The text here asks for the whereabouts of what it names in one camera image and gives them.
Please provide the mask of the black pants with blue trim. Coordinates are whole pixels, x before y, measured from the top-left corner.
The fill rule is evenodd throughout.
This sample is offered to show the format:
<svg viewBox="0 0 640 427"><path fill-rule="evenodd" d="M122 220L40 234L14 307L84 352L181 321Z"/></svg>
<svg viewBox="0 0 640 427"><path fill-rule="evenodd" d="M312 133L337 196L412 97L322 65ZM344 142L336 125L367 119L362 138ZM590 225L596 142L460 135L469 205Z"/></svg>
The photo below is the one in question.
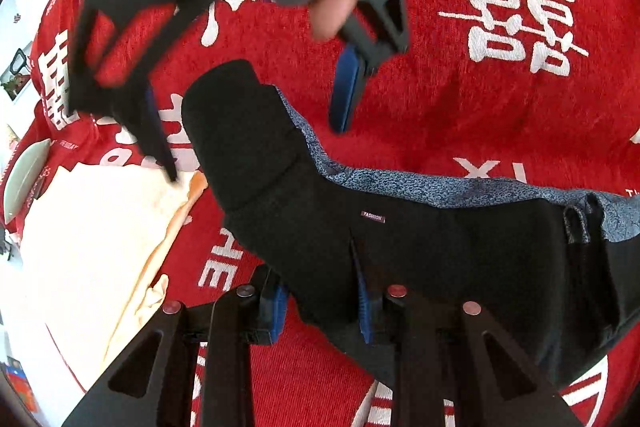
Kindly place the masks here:
<svg viewBox="0 0 640 427"><path fill-rule="evenodd" d="M380 378L356 329L361 270L433 303L477 301L562 387L639 322L636 198L343 166L244 60L186 90L182 123L224 226Z"/></svg>

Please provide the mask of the peach folded garment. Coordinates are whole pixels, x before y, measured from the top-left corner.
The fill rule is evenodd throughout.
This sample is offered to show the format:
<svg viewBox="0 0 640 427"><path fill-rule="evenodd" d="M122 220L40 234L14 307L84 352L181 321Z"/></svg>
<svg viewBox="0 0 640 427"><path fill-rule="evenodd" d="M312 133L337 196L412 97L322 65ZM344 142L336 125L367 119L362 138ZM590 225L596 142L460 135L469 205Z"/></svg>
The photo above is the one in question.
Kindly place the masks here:
<svg viewBox="0 0 640 427"><path fill-rule="evenodd" d="M207 186L139 166L60 169L27 213L1 314L37 401L64 415L160 307L160 267Z"/></svg>

